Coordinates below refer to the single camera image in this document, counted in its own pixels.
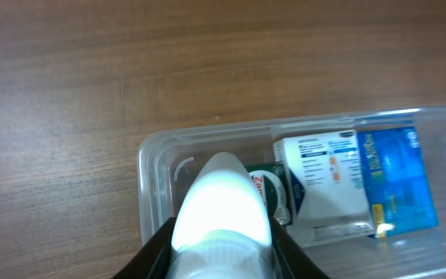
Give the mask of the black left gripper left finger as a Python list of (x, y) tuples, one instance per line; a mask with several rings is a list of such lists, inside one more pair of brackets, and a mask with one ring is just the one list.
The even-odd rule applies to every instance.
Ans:
[(169, 218), (112, 279), (164, 279), (168, 274), (176, 217)]

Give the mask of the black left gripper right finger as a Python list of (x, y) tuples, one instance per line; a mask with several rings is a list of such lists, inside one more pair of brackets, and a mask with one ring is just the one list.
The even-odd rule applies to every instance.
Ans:
[(271, 233), (273, 254), (280, 267), (279, 278), (329, 279), (274, 218), (271, 218)]

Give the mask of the white spray bottle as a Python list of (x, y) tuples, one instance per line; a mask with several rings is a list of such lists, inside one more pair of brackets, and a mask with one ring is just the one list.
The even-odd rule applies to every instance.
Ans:
[(169, 278), (272, 278), (269, 217), (232, 153), (215, 154), (190, 186), (175, 221)]

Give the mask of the green balm box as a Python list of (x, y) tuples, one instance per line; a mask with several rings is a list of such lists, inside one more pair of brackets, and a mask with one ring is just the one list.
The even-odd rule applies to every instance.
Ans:
[(257, 164), (245, 167), (262, 196), (267, 212), (282, 226), (292, 223), (291, 207), (282, 164)]

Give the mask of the white plaster box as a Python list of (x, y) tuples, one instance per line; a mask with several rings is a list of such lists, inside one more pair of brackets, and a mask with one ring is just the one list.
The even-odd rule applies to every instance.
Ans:
[(286, 231), (299, 246), (374, 233), (355, 130), (283, 138), (273, 152), (290, 191)]

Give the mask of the blue lozenge box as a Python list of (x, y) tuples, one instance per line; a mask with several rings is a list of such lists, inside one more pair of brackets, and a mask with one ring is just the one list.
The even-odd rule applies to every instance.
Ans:
[(373, 238), (439, 225), (413, 126), (357, 133), (365, 193), (374, 222)]

